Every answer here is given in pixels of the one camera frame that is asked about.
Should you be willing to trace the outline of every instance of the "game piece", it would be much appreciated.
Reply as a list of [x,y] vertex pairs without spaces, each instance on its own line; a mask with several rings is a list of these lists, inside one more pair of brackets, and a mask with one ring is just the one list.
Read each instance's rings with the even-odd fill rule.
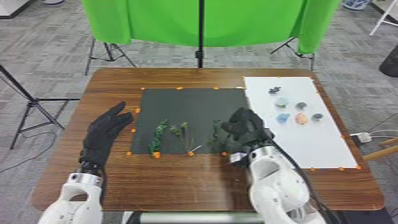
[[278,122],[283,124],[288,121],[290,114],[280,114],[278,115]]
[[308,116],[303,113],[299,113],[296,116],[296,122],[301,125],[304,125],[308,123]]
[[317,114],[313,115],[313,120],[315,120],[315,121],[320,121],[322,118],[324,118],[324,114],[317,113]]
[[281,87],[274,87],[269,91],[271,94],[276,94],[281,91]]
[[304,110],[304,108],[308,107],[308,104],[304,102],[301,102],[297,105],[296,105],[297,109],[299,110]]
[[290,104],[288,99],[285,97],[281,97],[276,101],[276,105],[285,108],[288,106],[288,104]]

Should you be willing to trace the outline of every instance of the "light stand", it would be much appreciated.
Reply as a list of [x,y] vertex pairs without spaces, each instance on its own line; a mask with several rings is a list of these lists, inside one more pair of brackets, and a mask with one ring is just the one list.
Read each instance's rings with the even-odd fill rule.
[[205,59],[205,0],[200,0],[200,49],[196,51],[198,68],[203,68]]
[[[43,127],[50,124],[56,124],[65,129],[65,126],[61,125],[57,119],[59,119],[59,116],[61,116],[61,113],[65,111],[65,108],[66,108],[66,105],[68,105],[70,101],[75,101],[75,100],[81,100],[81,99],[73,99],[73,98],[40,99],[40,98],[34,98],[2,65],[0,65],[0,72],[4,73],[6,78],[11,81],[11,83],[10,83],[8,80],[2,78],[6,84],[11,86],[11,88],[17,90],[17,92],[22,94],[24,98],[29,100],[27,109],[26,109],[26,112],[24,112],[24,118],[22,118],[18,130],[17,130],[17,135],[15,135],[15,139],[13,139],[13,143],[11,143],[11,148],[10,148],[13,150],[15,145],[17,145],[17,140],[18,140],[20,134],[24,132],[34,130],[36,128],[40,128],[40,127]],[[47,109],[43,108],[43,106],[40,104],[41,102],[47,102],[47,101],[65,101],[65,104],[61,106],[61,109],[59,109],[59,112],[56,114],[56,116],[52,116],[52,114],[49,113]],[[33,108],[36,108],[40,110],[41,114],[45,115],[45,117],[49,119],[49,122],[31,126],[29,128],[24,128],[27,117],[31,115],[29,112],[31,112]]]
[[301,54],[297,51],[296,51],[296,49],[294,49],[294,47],[290,46],[290,42],[296,40],[296,37],[292,37],[290,38],[290,40],[283,43],[283,45],[278,47],[278,49],[271,52],[271,54],[274,54],[280,50],[281,50],[281,48],[283,47],[288,47],[290,49],[292,49],[292,51],[294,51],[294,53],[296,53],[296,56],[299,57],[299,58],[306,58],[306,59],[310,59],[310,68],[312,68],[312,71],[315,70],[315,53],[312,54],[312,56],[308,57],[308,56],[304,56],[304,54]]
[[[89,75],[89,69],[91,69],[91,61],[93,60],[104,60],[107,62],[114,62],[121,57],[127,58],[130,64],[134,65],[134,67],[137,68],[136,64],[134,64],[134,61],[125,53],[125,51],[121,50],[121,47],[118,44],[111,44],[111,43],[104,43],[104,47],[105,47],[105,51],[107,51],[107,56],[109,58],[102,58],[100,57],[93,57],[93,53],[95,53],[95,48],[97,48],[97,38],[93,38],[93,42],[91,42],[91,53],[89,53],[89,61],[88,61],[88,66],[86,66],[86,76]],[[118,50],[121,52],[121,56],[120,57],[114,57],[114,50]]]

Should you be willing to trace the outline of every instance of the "floor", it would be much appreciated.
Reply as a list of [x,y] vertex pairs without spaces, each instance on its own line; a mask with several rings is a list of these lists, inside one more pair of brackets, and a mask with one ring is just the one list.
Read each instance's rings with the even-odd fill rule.
[[[340,9],[317,54],[317,75],[322,80],[335,106],[352,133],[397,129],[398,127],[398,79],[379,72],[379,65],[398,43],[398,29],[384,25],[368,36],[381,14],[372,8],[363,12]],[[81,0],[49,7],[36,1],[13,20],[0,20],[0,63],[8,67],[31,93],[38,97],[81,97],[91,76],[84,76],[91,29]],[[288,49],[271,55],[276,44],[216,48],[207,51],[207,67],[308,68]],[[196,48],[134,41],[123,49],[141,67],[194,67]],[[91,72],[102,66],[129,66],[93,63]],[[38,223],[41,212],[31,204],[34,186],[45,171],[56,147],[52,142],[63,135],[56,127],[29,132],[10,151],[13,134],[27,100],[0,82],[0,223]],[[63,113],[68,125],[77,103]],[[57,103],[47,104],[56,111]],[[31,123],[43,121],[38,112]],[[379,150],[377,142],[365,145],[363,153]],[[20,166],[4,171],[26,159]],[[372,172],[386,195],[392,216],[398,214],[398,154],[370,162]],[[107,213],[107,224],[120,214]]]

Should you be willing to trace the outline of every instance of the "gray mat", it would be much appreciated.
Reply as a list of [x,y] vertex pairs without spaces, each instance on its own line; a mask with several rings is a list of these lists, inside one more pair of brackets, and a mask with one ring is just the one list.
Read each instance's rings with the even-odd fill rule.
[[[228,121],[233,112],[248,107],[246,92],[242,89],[152,89],[145,91],[141,114],[136,125],[137,133],[132,151],[150,154],[150,144],[155,139],[155,130],[168,119],[169,127],[164,132],[162,154],[184,154],[200,145],[196,153],[219,153],[225,149],[219,141],[212,141],[217,121]],[[182,138],[171,133],[171,125],[189,123],[187,139],[191,148],[185,149]],[[226,139],[226,132],[217,128],[219,138]]]

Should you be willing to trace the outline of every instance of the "white paper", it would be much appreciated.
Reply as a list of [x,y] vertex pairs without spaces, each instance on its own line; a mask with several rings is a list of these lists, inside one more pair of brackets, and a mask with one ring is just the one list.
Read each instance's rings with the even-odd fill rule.
[[[313,79],[310,77],[246,77],[246,87],[251,108],[276,134],[276,142],[301,167],[356,168],[358,162],[342,138],[322,96],[317,93]],[[274,87],[281,87],[278,94],[269,93]],[[276,106],[280,97],[288,98],[287,108]],[[308,104],[304,110],[296,107],[299,102]],[[278,122],[281,113],[290,114],[288,121],[283,124]],[[306,125],[297,124],[296,116],[299,113],[308,116],[310,122]],[[319,122],[312,119],[317,113],[324,114]]]

